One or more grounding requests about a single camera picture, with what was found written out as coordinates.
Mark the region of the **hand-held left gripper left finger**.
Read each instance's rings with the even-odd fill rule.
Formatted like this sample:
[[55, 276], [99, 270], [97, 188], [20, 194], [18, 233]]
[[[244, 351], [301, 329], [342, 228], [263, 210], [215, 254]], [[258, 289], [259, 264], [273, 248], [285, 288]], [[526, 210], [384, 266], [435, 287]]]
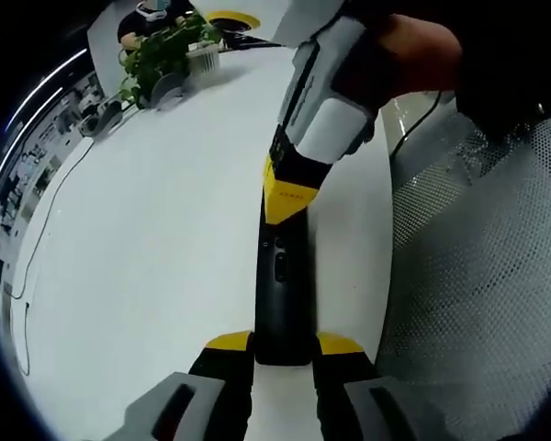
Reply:
[[125, 440], [242, 440], [252, 410], [253, 332], [209, 341], [188, 372], [174, 372], [130, 404]]

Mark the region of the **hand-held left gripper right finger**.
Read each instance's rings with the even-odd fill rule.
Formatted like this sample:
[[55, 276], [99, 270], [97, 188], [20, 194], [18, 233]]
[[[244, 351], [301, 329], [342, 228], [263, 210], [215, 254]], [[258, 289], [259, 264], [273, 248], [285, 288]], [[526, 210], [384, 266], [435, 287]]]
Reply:
[[406, 413], [356, 341], [318, 332], [312, 368], [325, 440], [416, 438]]

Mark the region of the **person's right hand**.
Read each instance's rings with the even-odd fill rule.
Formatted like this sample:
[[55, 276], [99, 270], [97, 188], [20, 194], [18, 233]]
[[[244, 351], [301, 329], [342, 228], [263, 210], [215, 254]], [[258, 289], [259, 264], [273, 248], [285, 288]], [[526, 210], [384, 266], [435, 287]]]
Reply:
[[392, 97], [424, 91], [453, 91], [460, 86], [463, 50], [454, 33], [429, 21], [392, 15], [378, 42], [398, 72]]

